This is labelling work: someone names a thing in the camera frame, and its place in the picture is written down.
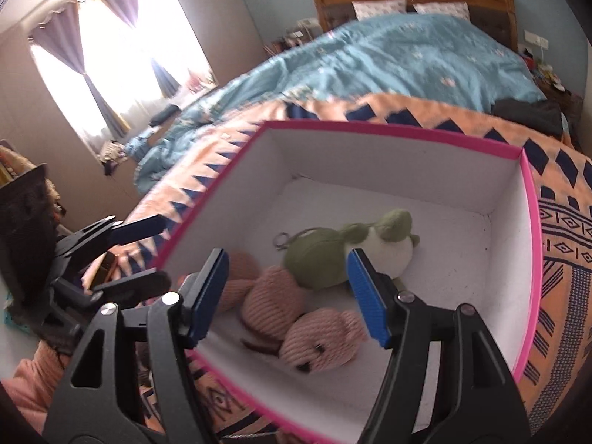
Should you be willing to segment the pink sleeved left forearm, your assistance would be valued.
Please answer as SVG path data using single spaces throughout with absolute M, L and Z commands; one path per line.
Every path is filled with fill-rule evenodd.
M 34 356 L 22 359 L 13 376 L 1 381 L 12 403 L 38 434 L 69 362 L 69 356 L 40 341 Z

